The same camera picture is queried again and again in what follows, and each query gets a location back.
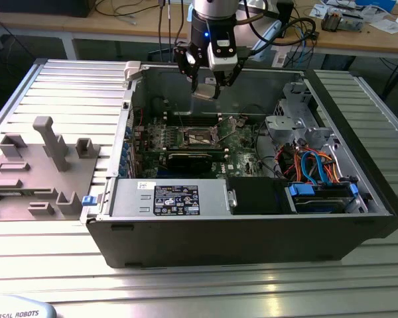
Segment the robot end effector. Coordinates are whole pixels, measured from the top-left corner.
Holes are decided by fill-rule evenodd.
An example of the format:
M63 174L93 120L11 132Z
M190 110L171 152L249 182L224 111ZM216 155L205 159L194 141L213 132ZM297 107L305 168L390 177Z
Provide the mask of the robot end effector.
M193 1L191 41L174 49L180 72L192 81L192 93L198 89L200 66L209 67L215 75L215 92L209 96L215 99L220 94L220 87L231 86L242 70L250 51L241 54L236 47L234 27L244 24L236 20L238 5L239 0ZM255 15L252 19L260 19L260 16ZM193 65L188 61L188 53L194 58Z
M268 0L262 0L267 12ZM315 22L308 17L299 17L288 22L271 34L270 39L263 38L254 28L252 22L264 17L264 13L249 16L247 0L243 0L246 19L237 20L236 11L239 0L193 0L192 32L189 44L178 45L174 48L180 73L185 74L192 81L192 93L199 97L218 98L221 86L231 86L242 71L246 60L264 51L270 45L290 46L312 36L316 30ZM296 23L310 23L302 38L289 43L274 43L275 39ZM263 41L263 45L256 49L237 47L234 28L239 25L249 25L253 33ZM193 57L194 62L188 61L187 55ZM198 70L200 66L209 67L215 76L215 91L212 86L198 85Z

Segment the blue latch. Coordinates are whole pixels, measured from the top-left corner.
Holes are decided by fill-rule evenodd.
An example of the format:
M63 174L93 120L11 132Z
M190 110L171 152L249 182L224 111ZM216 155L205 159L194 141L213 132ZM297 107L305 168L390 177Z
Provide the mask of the blue latch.
M83 207L93 207L98 204L98 197L94 197L92 195L85 195L82 197L81 202Z
M350 185L350 189L352 194L354 195L354 197L356 197L358 195L358 188L356 184L351 184Z
M291 196L296 195L314 195L314 189L312 188L312 184L292 184L289 187L289 192Z

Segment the slotted aluminum surface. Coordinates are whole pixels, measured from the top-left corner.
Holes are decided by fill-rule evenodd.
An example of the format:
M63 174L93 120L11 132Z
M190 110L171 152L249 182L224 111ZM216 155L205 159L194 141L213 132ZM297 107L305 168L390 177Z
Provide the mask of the slotted aluminum surface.
M84 68L90 70L89 76L84 76ZM109 77L115 69L120 76ZM49 61L35 75L31 89L118 94L122 91L122 69L122 63L113 62ZM62 124L59 130L65 138L75 139L79 136L77 127L83 127L82 135L102 145L101 162L105 166L112 135L87 125L100 120L104 124L104 117L104 126L114 125L113 117L118 114L114 104L121 101L120 97L115 96L115 103L105 102L108 96L98 97L103 98L104 105L97 106L87 106L80 100L61 106L60 97L54 97L47 99L46 105L40 103L41 99L36 99L37 103L28 99L31 89L23 93L27 97L18 102L16 111L0 129L13 124L24 129L32 115L57 114L56 124ZM41 142L34 135L23 134L29 142ZM93 193L100 191L104 172L97 170L95 176ZM51 302L62 318L398 318L398 231L387 239L364 243L341 262L121 270L106 265L79 222L0 223L2 293Z
M398 195L398 119L362 78L348 72L315 72ZM321 108L318 112L329 127Z

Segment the wooden table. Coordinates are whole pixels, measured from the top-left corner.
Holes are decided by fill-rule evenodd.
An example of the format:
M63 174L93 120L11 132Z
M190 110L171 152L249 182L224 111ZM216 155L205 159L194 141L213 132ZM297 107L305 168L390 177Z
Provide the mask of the wooden table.
M115 6L130 3L131 0L114 0ZM310 13L311 7L318 0L300 0L298 11L302 16ZM155 0L144 0L137 6L121 9L122 12L136 11L145 7L155 5ZM100 10L112 13L110 1L100 5ZM184 6L184 18L187 16L188 6ZM393 10L398 15L398 6ZM77 53L74 39L112 40L123 42L158 42L158 17L159 8L150 9L135 14L136 25L120 21L115 17L107 17L92 11L88 18L62 17L54 15L32 15L21 13L0 13L0 20L11 29L14 34L29 36L49 36L60 38L65 47L68 59L76 60ZM167 9L164 8L162 21L162 41L168 42L168 19ZM171 5L172 29L171 37L174 38L181 22L180 5ZM320 33L316 53L342 54L350 56L373 56L385 58L398 58L398 33L388 34L366 25L361 32L326 32L320 27L321 20L315 19L317 31ZM187 37L190 23L184 23L180 34L181 39ZM0 26L0 34L6 31ZM285 39L291 41L296 39L293 29L288 32ZM285 54L291 47L284 47Z

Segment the table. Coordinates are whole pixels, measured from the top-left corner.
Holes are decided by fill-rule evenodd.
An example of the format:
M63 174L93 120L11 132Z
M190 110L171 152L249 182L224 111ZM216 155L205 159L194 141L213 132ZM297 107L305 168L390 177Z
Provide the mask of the table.
M127 0L114 0L115 5L128 3ZM310 12L310 8L319 2L318 0L300 0L298 11L301 15ZM154 0L144 0L140 5L131 7L133 11L155 5ZM111 13L109 1L105 1L100 9ZM181 22L180 5L171 6L172 30L174 38ZM184 6L184 16L187 16L188 6ZM393 10L398 14L398 6ZM88 18L61 17L51 15L32 15L22 13L0 13L0 20L7 25L16 35L46 36L60 38L65 48L68 59L76 60L77 52L74 45L75 39L90 40L112 40L123 42L158 42L158 14L159 9L150 9L136 14L137 25L130 25L115 17L106 17L92 11ZM383 58L398 58L398 34L388 34L366 25L362 32L326 32L320 27L320 20L316 19L317 31L320 32L316 53L341 54L349 56L370 56ZM188 34L189 24L185 23L180 34L185 39ZM0 27L0 34L5 34ZM162 41L168 42L168 20L166 9L164 10L162 22ZM292 41L296 39L293 30L290 30L285 39L281 41ZM275 60L280 54L286 54L291 47L285 48L276 54Z
M0 139L12 132L42 143L27 131L37 115L52 116L60 124L55 132L68 142L92 138L101 144L90 187L97 195L123 103L124 66L60 60L34 65L0 112ZM69 99L74 90L79 94ZM104 115L109 125L99 131L95 124ZM339 262L136 270L107 266L78 221L0 222L2 293L50 302L60 318L398 318L398 230L364 242Z
M114 0L115 6L129 3L127 0ZM144 0L141 5L132 6L131 11L156 5L155 0ZM109 1L100 5L100 10L112 13ZM188 5L184 6L184 16L187 17ZM168 43L168 15L164 9L162 21L162 42ZM34 15L26 13L1 13L0 21L13 34L27 36L45 36L59 38L69 60L77 60L78 53L75 39L110 40L120 42L158 42L159 8L143 11L135 15L137 25L120 21L115 17L107 17L92 11L88 18L63 17L56 15ZM171 5L171 38L175 39L181 23L180 5ZM188 23L180 33L179 39L186 40ZM0 26L0 34L6 31Z

